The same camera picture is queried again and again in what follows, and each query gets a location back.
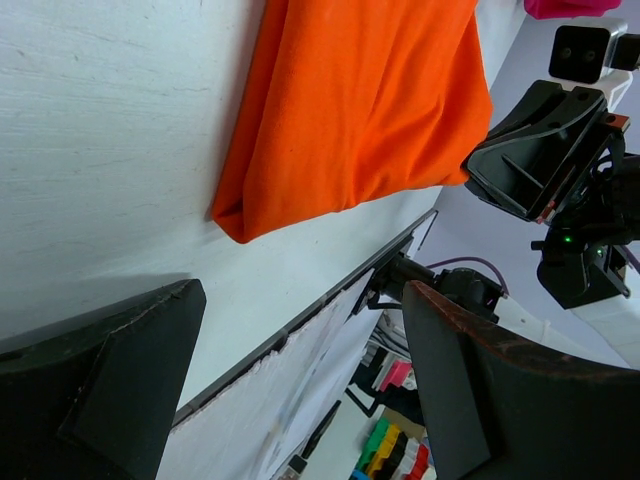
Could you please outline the orange t shirt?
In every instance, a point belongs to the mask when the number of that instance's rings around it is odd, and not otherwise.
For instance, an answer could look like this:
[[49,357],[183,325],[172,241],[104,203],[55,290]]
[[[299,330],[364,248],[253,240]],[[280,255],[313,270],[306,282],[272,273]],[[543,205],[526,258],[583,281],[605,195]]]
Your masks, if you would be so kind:
[[492,105],[472,1],[269,1],[214,222],[246,243],[459,185]]

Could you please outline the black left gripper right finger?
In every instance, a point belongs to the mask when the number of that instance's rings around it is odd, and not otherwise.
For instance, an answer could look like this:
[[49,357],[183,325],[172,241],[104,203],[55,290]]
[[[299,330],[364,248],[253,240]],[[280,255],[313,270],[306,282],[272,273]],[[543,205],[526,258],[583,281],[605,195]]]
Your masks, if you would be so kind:
[[403,320],[441,479],[635,479],[639,374],[540,345],[405,285]]

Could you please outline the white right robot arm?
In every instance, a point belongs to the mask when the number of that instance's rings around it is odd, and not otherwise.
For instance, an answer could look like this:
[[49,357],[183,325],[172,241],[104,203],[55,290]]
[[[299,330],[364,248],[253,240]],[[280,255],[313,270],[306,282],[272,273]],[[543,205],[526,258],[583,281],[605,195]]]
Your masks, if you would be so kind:
[[444,189],[420,267],[556,348],[639,364],[639,159],[595,89],[534,83]]

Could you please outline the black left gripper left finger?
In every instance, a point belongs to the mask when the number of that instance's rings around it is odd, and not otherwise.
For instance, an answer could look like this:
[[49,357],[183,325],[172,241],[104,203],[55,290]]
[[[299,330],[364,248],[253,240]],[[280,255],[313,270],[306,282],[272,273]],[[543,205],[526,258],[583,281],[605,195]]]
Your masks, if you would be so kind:
[[152,479],[199,335],[187,279],[1,344],[5,479]]

